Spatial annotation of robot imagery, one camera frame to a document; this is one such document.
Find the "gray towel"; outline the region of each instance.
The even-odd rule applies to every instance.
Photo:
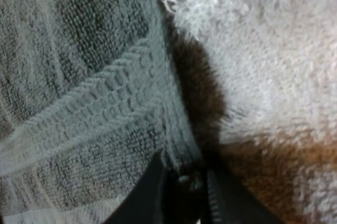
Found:
[[[101,223],[159,149],[200,157],[157,0],[0,0],[5,223]]]

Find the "black object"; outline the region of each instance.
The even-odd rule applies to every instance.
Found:
[[[203,186],[168,172],[157,153],[142,178],[104,224],[279,224],[220,160],[196,172]]]

